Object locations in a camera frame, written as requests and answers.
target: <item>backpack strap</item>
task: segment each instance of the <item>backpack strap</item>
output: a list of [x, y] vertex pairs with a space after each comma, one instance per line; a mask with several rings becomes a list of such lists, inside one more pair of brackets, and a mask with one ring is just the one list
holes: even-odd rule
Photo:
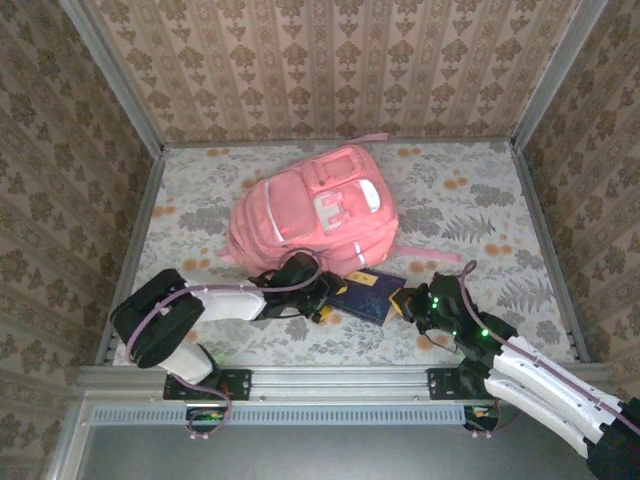
[[359, 143], [367, 142], [386, 142], [389, 140], [389, 134], [387, 132], [370, 133], [358, 138], [352, 138], [343, 143], [343, 145], [357, 145]]
[[236, 261], [233, 258], [233, 255], [231, 255], [231, 249], [228, 246], [223, 247], [220, 250], [217, 250], [216, 255], [218, 256], [218, 258], [220, 258], [221, 260], [227, 263], [236, 263]]
[[396, 244], [394, 246], [393, 253], [410, 257], [426, 258], [429, 260], [440, 260], [442, 262], [462, 262], [462, 255], [459, 253], [443, 252], [442, 250], [436, 250], [434, 248], [410, 247], [408, 245]]

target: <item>blue book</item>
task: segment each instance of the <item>blue book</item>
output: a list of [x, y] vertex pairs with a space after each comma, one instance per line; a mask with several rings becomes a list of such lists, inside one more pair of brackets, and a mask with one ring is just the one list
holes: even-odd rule
[[407, 283], [375, 270], [359, 270], [347, 278], [347, 291], [327, 300], [327, 305], [382, 326], [393, 309], [390, 298]]

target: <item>table surface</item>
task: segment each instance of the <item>table surface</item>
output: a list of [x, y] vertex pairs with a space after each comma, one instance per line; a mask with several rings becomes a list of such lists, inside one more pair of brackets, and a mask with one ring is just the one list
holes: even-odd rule
[[[216, 257], [243, 190], [296, 161], [332, 148], [322, 144], [181, 148], [164, 152], [166, 167], [134, 288], [164, 268], [194, 283], [246, 279]], [[366, 148], [400, 214], [401, 244], [476, 259], [468, 289], [481, 310], [502, 317], [550, 358], [573, 361], [548, 272], [506, 142], [383, 143]], [[392, 256], [376, 268], [430, 281], [437, 270], [463, 264]], [[443, 332], [431, 331], [451, 347]], [[197, 324], [188, 339], [204, 344], [222, 365], [423, 365], [456, 363], [415, 326], [394, 316], [381, 328], [333, 313], [323, 324], [300, 318]], [[114, 365], [126, 361], [120, 345]]]

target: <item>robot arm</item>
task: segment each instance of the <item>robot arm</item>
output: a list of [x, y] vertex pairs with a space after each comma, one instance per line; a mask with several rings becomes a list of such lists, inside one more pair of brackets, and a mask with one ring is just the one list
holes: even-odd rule
[[321, 272], [309, 255], [296, 253], [279, 270], [243, 285], [189, 286], [174, 269], [163, 270], [111, 314], [140, 368], [160, 366], [187, 384], [216, 385], [220, 368], [209, 352], [185, 340], [194, 324], [223, 319], [278, 318], [287, 309], [321, 320], [325, 300], [346, 288], [344, 280]]
[[[462, 275], [436, 273], [430, 285], [400, 290], [393, 303], [421, 334], [451, 334], [466, 358], [448, 372], [456, 398], [493, 396], [535, 418], [587, 459], [600, 480], [640, 478], [640, 400], [597, 390], [543, 356], [500, 318], [480, 312]], [[430, 381], [438, 377], [431, 369]]]

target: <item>patterned wallpaper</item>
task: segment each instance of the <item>patterned wallpaper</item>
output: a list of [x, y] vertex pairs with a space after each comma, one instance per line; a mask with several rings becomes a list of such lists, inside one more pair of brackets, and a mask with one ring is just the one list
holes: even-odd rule
[[640, 2], [609, 1], [526, 148], [589, 349], [640, 396]]
[[0, 2], [0, 478], [55, 447], [150, 161], [58, 4]]
[[577, 0], [89, 0], [167, 142], [508, 136]]

